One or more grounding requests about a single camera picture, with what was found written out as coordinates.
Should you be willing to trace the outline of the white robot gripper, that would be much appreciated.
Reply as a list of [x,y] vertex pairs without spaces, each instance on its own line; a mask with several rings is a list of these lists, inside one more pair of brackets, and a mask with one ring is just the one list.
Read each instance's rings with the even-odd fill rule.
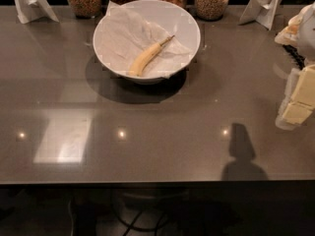
[[287,78],[284,99],[276,118],[276,126],[294,130],[303,124],[315,110],[315,65],[302,70],[292,69]]

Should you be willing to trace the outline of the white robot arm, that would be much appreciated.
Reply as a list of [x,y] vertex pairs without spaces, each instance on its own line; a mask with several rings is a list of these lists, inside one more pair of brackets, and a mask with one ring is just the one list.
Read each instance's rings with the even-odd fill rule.
[[293,130],[315,111],[315,3],[305,6],[277,34],[275,43],[289,46],[304,57],[301,70],[293,68],[287,78],[276,126]]

